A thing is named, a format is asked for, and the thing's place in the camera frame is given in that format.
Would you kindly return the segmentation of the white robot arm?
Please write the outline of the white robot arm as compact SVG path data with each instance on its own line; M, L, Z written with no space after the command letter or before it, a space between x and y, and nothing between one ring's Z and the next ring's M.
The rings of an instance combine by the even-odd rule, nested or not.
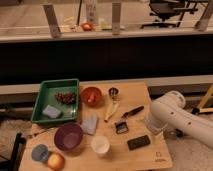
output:
M147 129L158 135L171 125L213 149L213 121L187 112L185 105L185 97L178 91L169 91L153 100L144 117Z

